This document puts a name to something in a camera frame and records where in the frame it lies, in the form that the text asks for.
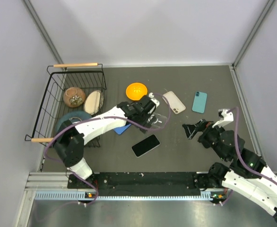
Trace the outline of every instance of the white wall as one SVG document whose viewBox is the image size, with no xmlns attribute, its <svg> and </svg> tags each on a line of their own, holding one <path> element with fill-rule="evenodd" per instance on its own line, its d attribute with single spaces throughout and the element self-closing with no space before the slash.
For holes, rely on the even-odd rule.
<svg viewBox="0 0 277 227">
<path fill-rule="evenodd" d="M 277 170 L 277 1 L 238 73 L 266 161 Z"/>
<path fill-rule="evenodd" d="M 31 0 L 65 62 L 233 62 L 267 0 Z"/>
<path fill-rule="evenodd" d="M 0 227 L 12 226 L 40 144 L 24 142 L 55 63 L 20 0 L 0 1 Z"/>
</svg>

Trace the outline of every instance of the wire basket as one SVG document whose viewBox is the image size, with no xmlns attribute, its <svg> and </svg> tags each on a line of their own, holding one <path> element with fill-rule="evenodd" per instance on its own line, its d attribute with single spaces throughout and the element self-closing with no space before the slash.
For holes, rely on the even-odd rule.
<svg viewBox="0 0 277 227">
<path fill-rule="evenodd" d="M 70 67 L 91 67 L 70 69 Z M 50 69 L 62 68 L 61 71 L 50 72 Z M 39 108 L 38 116 L 32 135 L 26 135 L 25 141 L 34 141 L 36 138 L 50 138 L 55 136 L 55 125 L 58 120 L 68 112 L 83 110 L 84 105 L 79 107 L 68 107 L 63 101 L 65 91 L 70 87 L 79 87 L 85 92 L 86 97 L 93 91 L 99 90 L 101 97 L 98 103 L 98 110 L 95 115 L 99 115 L 103 111 L 104 92 L 107 89 L 103 71 L 103 65 L 98 63 L 83 64 L 62 64 L 47 67 L 50 77 L 43 95 L 42 103 Z M 100 137 L 96 137 L 87 143 L 88 147 L 100 147 Z"/>
</svg>

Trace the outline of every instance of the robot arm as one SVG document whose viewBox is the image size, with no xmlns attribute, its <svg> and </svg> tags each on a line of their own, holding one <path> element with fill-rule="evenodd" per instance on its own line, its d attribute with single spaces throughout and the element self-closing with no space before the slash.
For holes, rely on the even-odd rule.
<svg viewBox="0 0 277 227">
<path fill-rule="evenodd" d="M 192 139 L 197 132 L 201 131 L 202 135 L 198 142 L 202 143 L 205 148 L 211 147 L 222 160 L 231 162 L 230 167 L 221 163 L 213 164 L 208 173 L 209 183 L 213 187 L 223 186 L 238 192 L 261 206 L 277 222 L 277 185 L 244 168 L 236 154 L 234 131 L 226 131 L 223 128 L 233 121 L 233 115 L 228 113 L 228 109 L 219 110 L 218 115 L 220 120 L 216 123 L 202 119 L 194 125 L 183 125 L 188 139 Z M 266 162 L 254 152 L 244 148 L 245 141 L 243 139 L 240 137 L 237 139 L 245 164 L 252 170 L 277 182 L 277 177 Z"/>
<path fill-rule="evenodd" d="M 133 103 L 122 102 L 111 110 L 95 116 L 91 121 L 79 124 L 68 130 L 57 139 L 53 147 L 67 169 L 85 180 L 93 171 L 83 158 L 84 146 L 93 138 L 128 124 L 124 119 L 132 120 L 139 125 L 150 128 L 152 123 L 156 121 L 152 113 L 158 106 L 159 101 L 154 98 L 152 93 Z M 65 121 L 59 131 L 71 124 L 71 121 Z"/>
</svg>

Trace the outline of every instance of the small white object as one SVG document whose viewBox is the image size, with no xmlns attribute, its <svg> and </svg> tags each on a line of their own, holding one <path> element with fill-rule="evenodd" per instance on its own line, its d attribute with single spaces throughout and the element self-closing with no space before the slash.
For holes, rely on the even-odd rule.
<svg viewBox="0 0 277 227">
<path fill-rule="evenodd" d="M 102 107 L 104 103 L 104 96 L 100 90 L 95 90 L 90 93 L 84 102 L 84 111 L 94 115 Z"/>
<path fill-rule="evenodd" d="M 151 98 L 151 101 L 154 102 L 154 104 L 156 105 L 154 108 L 152 108 L 148 113 L 152 113 L 154 111 L 154 109 L 158 108 L 158 106 L 160 105 L 159 101 L 154 98 L 154 94 L 153 93 L 149 93 L 148 95 L 149 98 Z"/>
<path fill-rule="evenodd" d="M 170 108 L 175 114 L 179 114 L 186 109 L 185 105 L 181 102 L 181 100 L 175 95 L 173 91 L 169 91 L 166 94 L 163 94 L 163 96 L 168 100 Z"/>
</svg>

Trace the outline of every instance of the black smartphone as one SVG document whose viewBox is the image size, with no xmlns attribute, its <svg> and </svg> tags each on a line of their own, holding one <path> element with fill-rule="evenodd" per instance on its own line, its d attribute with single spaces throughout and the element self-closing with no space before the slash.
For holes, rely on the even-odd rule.
<svg viewBox="0 0 277 227">
<path fill-rule="evenodd" d="M 147 152 L 153 150 L 158 147 L 161 143 L 158 141 L 155 135 L 151 135 L 136 145 L 132 146 L 132 150 L 136 157 L 140 157 Z"/>
</svg>

